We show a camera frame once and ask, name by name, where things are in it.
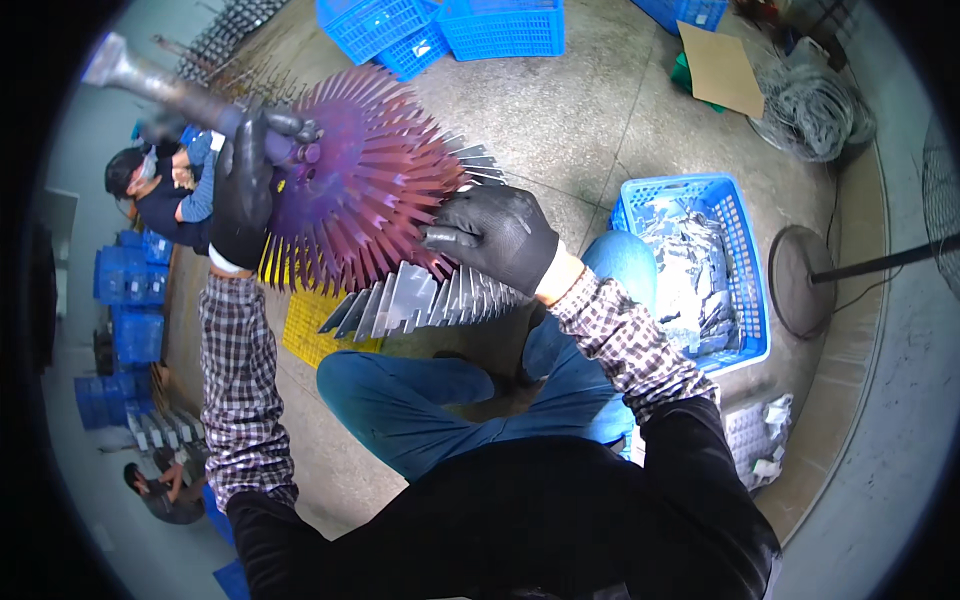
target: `black work glove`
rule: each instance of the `black work glove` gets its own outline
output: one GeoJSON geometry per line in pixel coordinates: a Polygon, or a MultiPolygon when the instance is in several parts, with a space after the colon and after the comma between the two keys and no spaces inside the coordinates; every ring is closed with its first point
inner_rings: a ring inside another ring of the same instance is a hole
{"type": "Polygon", "coordinates": [[[509,185],[457,192],[420,229],[423,245],[533,296],[557,253],[560,235],[547,225],[537,199],[509,185]]]}
{"type": "Polygon", "coordinates": [[[233,142],[225,141],[213,181],[210,245],[233,265],[256,270],[267,243],[267,221],[274,209],[264,140],[270,124],[256,103],[244,110],[233,142]]]}
{"type": "Polygon", "coordinates": [[[292,135],[301,144],[316,141],[318,136],[317,122],[313,119],[301,119],[288,112],[280,112],[271,108],[264,108],[267,116],[267,125],[281,135],[292,135]]]}

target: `metal rod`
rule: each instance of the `metal rod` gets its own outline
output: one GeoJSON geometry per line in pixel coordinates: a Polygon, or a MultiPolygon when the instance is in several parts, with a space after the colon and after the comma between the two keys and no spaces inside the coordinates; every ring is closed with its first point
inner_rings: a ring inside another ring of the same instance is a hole
{"type": "Polygon", "coordinates": [[[911,248],[910,250],[904,250],[903,252],[897,252],[896,254],[890,254],[889,256],[874,258],[873,260],[857,263],[848,267],[840,267],[839,269],[833,269],[832,271],[815,273],[810,276],[810,282],[813,284],[827,283],[828,281],[837,281],[838,279],[846,279],[848,277],[866,275],[868,273],[876,273],[878,271],[886,271],[887,269],[899,267],[900,265],[908,265],[912,262],[925,260],[933,256],[941,255],[946,252],[954,252],[956,250],[960,250],[960,233],[954,233],[953,235],[945,237],[941,240],[930,242],[929,244],[923,244],[922,246],[911,248]]]}
{"type": "MultiPolygon", "coordinates": [[[[107,34],[100,44],[81,81],[98,87],[125,89],[176,110],[188,121],[229,138],[233,138],[243,114],[240,107],[138,56],[127,48],[123,36],[113,32],[107,34]]],[[[292,138],[274,131],[267,132],[267,158],[274,165],[289,167],[285,161],[296,146],[292,138]]]]}

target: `face mask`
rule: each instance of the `face mask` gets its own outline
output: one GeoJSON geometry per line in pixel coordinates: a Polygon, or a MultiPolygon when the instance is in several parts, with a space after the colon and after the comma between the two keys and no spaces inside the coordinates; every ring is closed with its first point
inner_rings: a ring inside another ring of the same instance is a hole
{"type": "Polygon", "coordinates": [[[156,156],[154,156],[154,153],[149,153],[143,157],[143,169],[140,171],[140,178],[149,181],[154,178],[154,175],[156,175],[156,156]]]}

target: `seated worker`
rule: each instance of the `seated worker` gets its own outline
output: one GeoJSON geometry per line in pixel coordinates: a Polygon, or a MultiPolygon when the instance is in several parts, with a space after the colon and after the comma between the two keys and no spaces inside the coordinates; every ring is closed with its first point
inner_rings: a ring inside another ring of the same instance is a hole
{"type": "Polygon", "coordinates": [[[206,483],[203,457],[194,459],[183,450],[175,453],[164,447],[154,452],[154,462],[163,473],[157,479],[144,477],[136,463],[128,463],[123,469],[124,481],[140,494],[150,512],[174,525],[189,525],[202,517],[206,483]],[[189,486],[183,485],[184,468],[192,477],[189,486]]]}
{"type": "Polygon", "coordinates": [[[614,231],[581,260],[533,194],[508,186],[455,194],[423,244],[546,306],[522,357],[531,378],[546,375],[533,405],[468,422],[442,405],[504,390],[465,360],[331,354],[321,398],[410,485],[336,540],[305,523],[252,276],[272,210],[265,135],[248,111],[217,162],[216,252],[199,302],[206,472],[251,598],[771,597],[780,543],[737,478],[719,388],[644,305],[650,249],[614,231]],[[621,407],[646,442],[643,467],[607,447],[623,433],[621,407]]]}
{"type": "Polygon", "coordinates": [[[150,145],[121,150],[107,164],[107,192],[133,200],[148,228],[206,255],[213,210],[213,138],[204,132],[186,149],[164,158],[157,158],[150,145]]]}

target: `checkered shirt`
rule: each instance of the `checkered shirt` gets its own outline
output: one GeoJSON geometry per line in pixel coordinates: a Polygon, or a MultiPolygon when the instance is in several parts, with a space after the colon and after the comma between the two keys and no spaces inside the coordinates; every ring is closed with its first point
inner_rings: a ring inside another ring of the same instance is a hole
{"type": "Polygon", "coordinates": [[[719,407],[717,385],[670,346],[650,312],[630,300],[618,281],[601,281],[585,268],[550,312],[584,356],[600,363],[636,424],[676,400],[703,397],[719,407]]]}
{"type": "Polygon", "coordinates": [[[276,340],[264,296],[253,281],[210,275],[200,293],[204,368],[206,476],[226,512],[239,492],[263,492],[288,506],[297,501],[290,436],[279,423],[276,340]]]}

